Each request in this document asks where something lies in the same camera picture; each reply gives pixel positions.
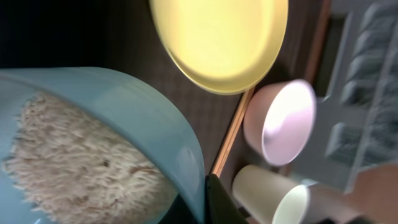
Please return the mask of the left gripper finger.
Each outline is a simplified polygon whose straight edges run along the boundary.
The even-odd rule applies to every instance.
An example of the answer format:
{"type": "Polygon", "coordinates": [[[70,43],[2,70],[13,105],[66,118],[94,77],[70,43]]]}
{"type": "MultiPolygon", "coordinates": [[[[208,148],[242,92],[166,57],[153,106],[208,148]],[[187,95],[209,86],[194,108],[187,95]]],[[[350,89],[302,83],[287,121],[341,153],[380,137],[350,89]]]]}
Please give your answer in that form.
{"type": "Polygon", "coordinates": [[[206,223],[248,224],[215,174],[206,176],[206,223]]]}

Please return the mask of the pile of rice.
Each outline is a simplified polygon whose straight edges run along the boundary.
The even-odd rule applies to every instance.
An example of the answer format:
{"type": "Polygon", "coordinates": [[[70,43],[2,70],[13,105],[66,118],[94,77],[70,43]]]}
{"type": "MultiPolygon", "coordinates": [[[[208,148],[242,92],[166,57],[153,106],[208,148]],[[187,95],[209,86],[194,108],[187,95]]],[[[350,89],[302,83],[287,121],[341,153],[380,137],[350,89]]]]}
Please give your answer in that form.
{"type": "Polygon", "coordinates": [[[38,93],[17,117],[3,168],[34,210],[57,223],[144,223],[177,191],[135,146],[101,121],[38,93]]]}

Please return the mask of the light blue bowl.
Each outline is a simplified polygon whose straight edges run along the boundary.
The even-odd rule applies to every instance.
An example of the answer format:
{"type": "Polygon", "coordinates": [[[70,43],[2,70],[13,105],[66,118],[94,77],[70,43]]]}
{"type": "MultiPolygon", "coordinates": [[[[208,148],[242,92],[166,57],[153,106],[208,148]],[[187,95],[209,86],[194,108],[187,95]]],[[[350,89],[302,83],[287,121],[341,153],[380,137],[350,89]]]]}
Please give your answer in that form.
{"type": "Polygon", "coordinates": [[[200,143],[183,114],[159,91],[122,72],[98,67],[7,68],[1,102],[28,87],[73,103],[135,145],[178,190],[197,223],[206,221],[205,168],[200,143]]]}

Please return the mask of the pale green cup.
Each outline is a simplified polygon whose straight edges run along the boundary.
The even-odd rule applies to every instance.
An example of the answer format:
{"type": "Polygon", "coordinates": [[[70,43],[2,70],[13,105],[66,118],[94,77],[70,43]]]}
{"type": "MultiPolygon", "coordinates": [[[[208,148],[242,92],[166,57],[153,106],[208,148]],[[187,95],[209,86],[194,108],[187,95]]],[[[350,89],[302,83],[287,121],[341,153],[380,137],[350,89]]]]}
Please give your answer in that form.
{"type": "Polygon", "coordinates": [[[300,224],[310,205],[306,185],[255,165],[237,173],[232,194],[259,223],[300,224]]]}

